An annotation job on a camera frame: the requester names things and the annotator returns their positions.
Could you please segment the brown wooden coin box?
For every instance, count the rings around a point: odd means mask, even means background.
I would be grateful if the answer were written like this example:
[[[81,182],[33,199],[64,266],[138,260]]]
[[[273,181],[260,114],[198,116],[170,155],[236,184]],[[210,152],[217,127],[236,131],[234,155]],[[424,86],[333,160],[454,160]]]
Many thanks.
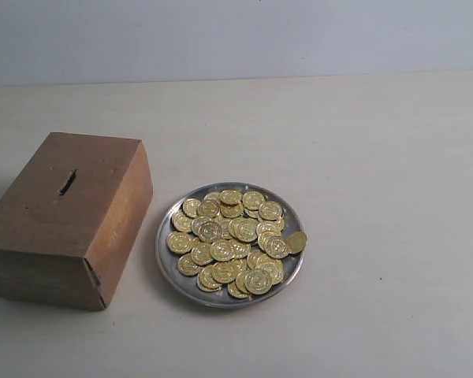
[[[152,196],[140,140],[49,134],[0,199],[0,297],[106,309]]]

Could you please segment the gold coin left of pile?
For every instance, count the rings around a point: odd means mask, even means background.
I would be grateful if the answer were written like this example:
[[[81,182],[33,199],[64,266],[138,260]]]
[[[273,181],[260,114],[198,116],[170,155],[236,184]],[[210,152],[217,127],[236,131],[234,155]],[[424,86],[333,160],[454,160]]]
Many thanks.
[[[171,232],[166,238],[166,245],[175,254],[186,254],[192,248],[192,237],[185,232]]]

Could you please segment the gold coin of pile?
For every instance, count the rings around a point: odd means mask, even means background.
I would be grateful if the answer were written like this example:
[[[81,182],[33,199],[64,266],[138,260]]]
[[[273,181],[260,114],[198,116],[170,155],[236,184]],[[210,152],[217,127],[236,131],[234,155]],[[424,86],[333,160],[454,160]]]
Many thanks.
[[[264,269],[252,269],[245,275],[244,286],[253,295],[264,295],[272,287],[272,277]]]
[[[192,248],[192,237],[185,232],[171,232],[166,238],[166,245],[175,254],[186,254]]]

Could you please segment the gold coin leaning on rim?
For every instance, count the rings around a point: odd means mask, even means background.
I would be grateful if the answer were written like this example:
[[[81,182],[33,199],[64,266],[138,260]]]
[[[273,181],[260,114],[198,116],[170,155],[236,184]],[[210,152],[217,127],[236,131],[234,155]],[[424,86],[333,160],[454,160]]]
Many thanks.
[[[307,245],[307,235],[302,232],[293,232],[287,239],[286,243],[289,246],[290,254],[298,254],[302,252]]]

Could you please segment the gold coin front of pile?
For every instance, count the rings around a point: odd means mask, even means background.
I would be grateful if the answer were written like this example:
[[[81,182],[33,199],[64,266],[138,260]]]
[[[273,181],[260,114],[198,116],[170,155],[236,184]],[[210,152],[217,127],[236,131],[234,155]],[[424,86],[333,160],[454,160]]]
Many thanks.
[[[272,287],[272,277],[264,269],[252,269],[245,275],[244,286],[253,295],[264,295]]]

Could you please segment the round silver metal plate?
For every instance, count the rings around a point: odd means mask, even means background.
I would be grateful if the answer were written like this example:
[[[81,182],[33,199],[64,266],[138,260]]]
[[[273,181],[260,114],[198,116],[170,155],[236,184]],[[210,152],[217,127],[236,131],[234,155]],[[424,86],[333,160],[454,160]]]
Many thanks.
[[[305,253],[302,251],[285,258],[283,261],[283,267],[285,270],[284,280],[278,285],[273,286],[270,291],[264,295],[258,295],[251,299],[237,299],[229,295],[225,288],[212,293],[201,291],[196,284],[196,278],[184,276],[178,271],[178,256],[171,252],[167,247],[167,236],[174,230],[171,217],[181,208],[184,200],[188,198],[200,199],[211,191],[222,191],[226,189],[236,189],[243,193],[249,190],[257,190],[263,193],[268,199],[280,202],[285,211],[285,236],[290,236],[293,232],[303,231],[304,227],[293,207],[279,195],[265,187],[241,182],[211,183],[183,194],[169,206],[167,211],[165,211],[162,220],[158,224],[155,236],[155,259],[158,269],[165,280],[169,282],[169,285],[181,297],[201,306],[215,309],[236,310],[264,302],[284,290],[295,279],[300,271]]]

